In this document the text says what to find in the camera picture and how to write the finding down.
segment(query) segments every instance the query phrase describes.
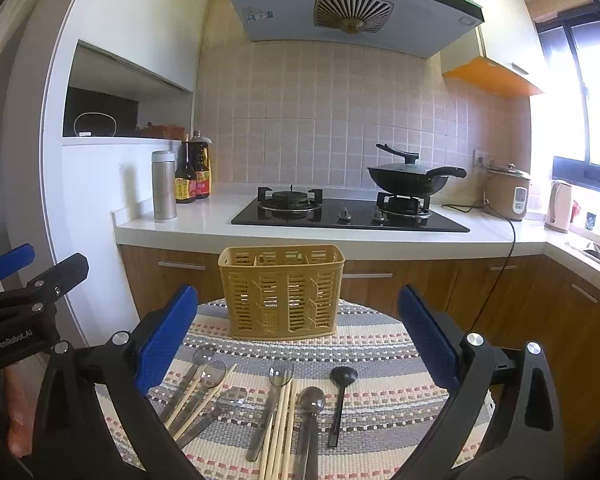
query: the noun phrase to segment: black cable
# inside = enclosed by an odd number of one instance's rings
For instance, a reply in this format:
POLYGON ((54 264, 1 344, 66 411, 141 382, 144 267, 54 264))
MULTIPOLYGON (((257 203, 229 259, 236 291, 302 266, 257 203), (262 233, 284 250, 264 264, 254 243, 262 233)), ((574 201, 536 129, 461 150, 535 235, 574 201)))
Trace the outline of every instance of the black cable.
POLYGON ((489 303, 489 300, 491 299, 491 295, 493 294, 493 291, 495 290, 496 286, 498 285, 498 282, 500 281, 500 278, 502 276, 502 273, 504 272, 504 269, 507 267, 507 264, 509 263, 511 255, 513 254, 513 249, 516 247, 516 228, 514 227, 513 222, 510 219, 508 219, 508 218, 502 216, 500 213, 494 211, 489 206, 489 204, 484 204, 484 205, 475 205, 474 204, 472 206, 468 206, 467 210, 460 209, 461 207, 467 207, 467 206, 459 206, 456 204, 443 204, 442 207, 448 207, 449 209, 454 209, 461 213, 468 213, 469 211, 472 211, 473 209, 488 209, 492 214, 499 216, 503 220, 506 220, 507 222, 509 222, 509 225, 511 226, 511 231, 513 231, 513 241, 511 243, 511 248, 509 249, 509 254, 507 254, 507 257, 504 259, 504 263, 502 264, 502 268, 500 269, 500 272, 498 273, 496 281, 493 282, 493 286, 491 287, 491 290, 487 294, 487 297, 485 298, 484 303, 482 304, 482 307, 480 308, 480 312, 478 312, 478 316, 475 317, 474 323, 471 325, 471 330, 473 330, 475 328, 475 324, 478 322, 478 320, 480 319, 480 316, 482 315, 482 312, 484 311, 485 307, 487 306, 487 303, 489 303))

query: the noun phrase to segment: bottle label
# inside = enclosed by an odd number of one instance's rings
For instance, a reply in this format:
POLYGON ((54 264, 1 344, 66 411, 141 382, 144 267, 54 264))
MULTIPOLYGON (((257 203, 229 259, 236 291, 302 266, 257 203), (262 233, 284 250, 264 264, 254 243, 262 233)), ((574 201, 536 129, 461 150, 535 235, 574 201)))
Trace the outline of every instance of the bottle label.
POLYGON ((197 171, 196 178, 196 194, 205 195, 209 193, 209 172, 208 171, 197 171))
POLYGON ((186 200, 195 197, 198 183, 195 180, 186 178, 176 179, 176 200, 186 200))

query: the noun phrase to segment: black spoon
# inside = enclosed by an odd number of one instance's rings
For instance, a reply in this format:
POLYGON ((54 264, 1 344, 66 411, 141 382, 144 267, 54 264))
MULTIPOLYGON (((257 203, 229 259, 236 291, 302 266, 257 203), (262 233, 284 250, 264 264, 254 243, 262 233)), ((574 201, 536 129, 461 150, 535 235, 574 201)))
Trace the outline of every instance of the black spoon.
POLYGON ((358 378, 358 372, 350 366, 338 366, 331 370, 331 380, 340 387, 338 394, 338 407, 333 417, 333 425, 329 436, 329 447, 337 447, 340 435, 340 419, 342 418, 342 405, 344 403, 344 390, 358 378))

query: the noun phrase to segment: wall socket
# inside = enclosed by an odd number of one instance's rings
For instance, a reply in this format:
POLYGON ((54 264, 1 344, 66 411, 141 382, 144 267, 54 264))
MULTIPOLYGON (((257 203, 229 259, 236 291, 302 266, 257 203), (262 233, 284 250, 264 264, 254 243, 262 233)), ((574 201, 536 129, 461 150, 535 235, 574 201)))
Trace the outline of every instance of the wall socket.
POLYGON ((493 155, 485 152, 484 150, 474 150, 474 166, 478 166, 480 168, 490 168, 493 166, 493 163, 493 155))

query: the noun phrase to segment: wok handle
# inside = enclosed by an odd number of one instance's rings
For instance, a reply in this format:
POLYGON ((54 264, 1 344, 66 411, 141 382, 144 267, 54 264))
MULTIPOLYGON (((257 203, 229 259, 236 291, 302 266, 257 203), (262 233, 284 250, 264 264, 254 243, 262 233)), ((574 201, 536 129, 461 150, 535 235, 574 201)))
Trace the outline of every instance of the wok handle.
POLYGON ((408 153, 396 150, 387 144, 376 144, 376 148, 383 150, 384 152, 393 153, 394 155, 403 156, 405 164, 415 164, 416 160, 420 158, 419 153, 408 153))
POLYGON ((427 171, 425 174, 427 178, 434 178, 435 176, 456 176, 458 178, 466 177, 466 170, 463 168, 455 168, 453 166, 442 166, 441 168, 434 168, 433 170, 427 171))

